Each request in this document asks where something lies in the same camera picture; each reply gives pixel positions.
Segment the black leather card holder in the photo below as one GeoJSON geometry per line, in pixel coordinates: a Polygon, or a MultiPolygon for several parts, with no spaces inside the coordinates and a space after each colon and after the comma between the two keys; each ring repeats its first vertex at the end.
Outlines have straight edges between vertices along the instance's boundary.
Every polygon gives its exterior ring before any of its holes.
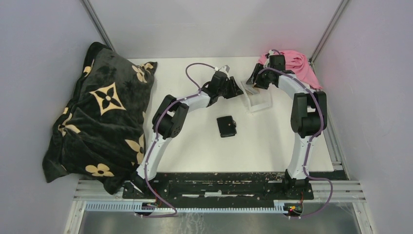
{"type": "Polygon", "coordinates": [[[220,133],[220,137],[233,137],[236,135],[236,122],[232,116],[218,117],[217,125],[220,133]]]}

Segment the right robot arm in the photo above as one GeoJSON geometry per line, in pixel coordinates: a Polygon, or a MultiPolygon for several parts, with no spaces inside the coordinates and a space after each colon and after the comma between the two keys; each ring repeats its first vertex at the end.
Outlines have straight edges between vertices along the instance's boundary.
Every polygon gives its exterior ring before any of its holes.
{"type": "Polygon", "coordinates": [[[291,129],[295,134],[293,154],[282,179],[281,192],[294,199],[309,184],[308,162],[312,147],[327,126],[327,96],[301,82],[297,75],[286,68],[283,54],[271,50],[257,62],[245,89],[257,94],[258,89],[267,90],[270,85],[283,90],[292,99],[291,129]]]}

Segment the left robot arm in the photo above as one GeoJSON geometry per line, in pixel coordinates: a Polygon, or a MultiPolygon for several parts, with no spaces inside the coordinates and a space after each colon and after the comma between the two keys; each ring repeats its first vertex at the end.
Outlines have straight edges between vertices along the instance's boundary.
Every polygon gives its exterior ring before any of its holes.
{"type": "Polygon", "coordinates": [[[136,194],[141,198],[152,195],[153,185],[150,182],[156,177],[157,168],[167,146],[181,132],[188,113],[207,108],[220,97],[230,99],[243,94],[234,77],[216,71],[211,81],[206,82],[194,94],[186,97],[165,96],[152,119],[153,135],[147,152],[131,177],[136,194]]]}

